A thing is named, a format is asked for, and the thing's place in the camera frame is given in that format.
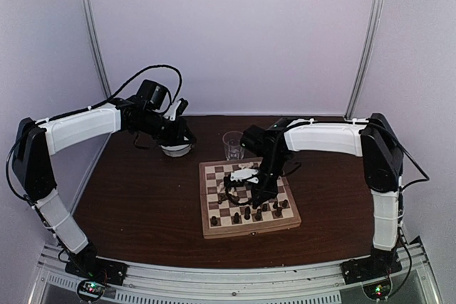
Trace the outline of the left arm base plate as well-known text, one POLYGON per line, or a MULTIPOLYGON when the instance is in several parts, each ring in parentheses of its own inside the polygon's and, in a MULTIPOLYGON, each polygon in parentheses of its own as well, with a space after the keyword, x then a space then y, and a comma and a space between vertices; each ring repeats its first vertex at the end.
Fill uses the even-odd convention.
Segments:
POLYGON ((128 266, 125 263, 102 258, 96 258, 93 271, 84 272, 72 262, 67 263, 65 267, 66 273, 108 285, 122 285, 127 270, 128 266))

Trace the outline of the dark chess pawn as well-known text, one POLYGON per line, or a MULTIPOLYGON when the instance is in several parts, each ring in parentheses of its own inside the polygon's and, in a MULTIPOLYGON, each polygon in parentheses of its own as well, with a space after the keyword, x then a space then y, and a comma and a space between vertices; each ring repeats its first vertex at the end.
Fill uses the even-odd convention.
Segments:
POLYGON ((278 218, 282 217, 282 208, 280 206, 276 208, 275 217, 278 217, 278 218))

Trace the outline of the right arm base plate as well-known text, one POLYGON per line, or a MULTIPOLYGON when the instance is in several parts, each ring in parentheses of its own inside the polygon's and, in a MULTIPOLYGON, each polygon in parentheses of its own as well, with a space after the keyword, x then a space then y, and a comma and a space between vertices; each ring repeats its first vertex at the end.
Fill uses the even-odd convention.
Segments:
POLYGON ((346 285, 385 278, 403 269, 400 261, 388 265, 385 261, 375 260, 372 256, 351 259, 341 264, 343 279, 346 285))

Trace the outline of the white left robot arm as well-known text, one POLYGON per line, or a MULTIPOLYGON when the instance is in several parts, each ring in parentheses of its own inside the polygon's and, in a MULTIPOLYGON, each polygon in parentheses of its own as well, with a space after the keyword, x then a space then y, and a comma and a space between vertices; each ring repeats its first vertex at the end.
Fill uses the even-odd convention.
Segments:
POLYGON ((88 237, 60 198, 51 156, 80 142, 121 131, 151 136, 169 157, 186 155, 197 141, 182 117, 188 102, 181 98, 160 112, 168 93, 165 86, 144 80, 128 99, 114 98, 43 122, 28 117, 19 123, 11 156, 13 173, 25 191, 24 199, 42 216, 63 247, 76 256, 74 265, 86 278, 98 277, 103 264, 92 254, 88 237))

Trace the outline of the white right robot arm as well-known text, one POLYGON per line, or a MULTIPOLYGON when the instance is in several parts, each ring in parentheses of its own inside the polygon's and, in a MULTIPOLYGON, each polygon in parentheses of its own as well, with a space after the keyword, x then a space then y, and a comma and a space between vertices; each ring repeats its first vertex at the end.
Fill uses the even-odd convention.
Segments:
POLYGON ((378 277, 392 266, 403 209, 404 153, 384 115, 374 113, 367 119, 344 122, 281 118, 266 130, 250 126, 240 143, 261 157, 261 164, 256 169, 232 172, 229 178, 252 184, 255 206, 277 195, 276 181, 295 152, 337 152, 362 158, 374 205, 373 255, 366 259, 365 269, 370 276, 378 277))

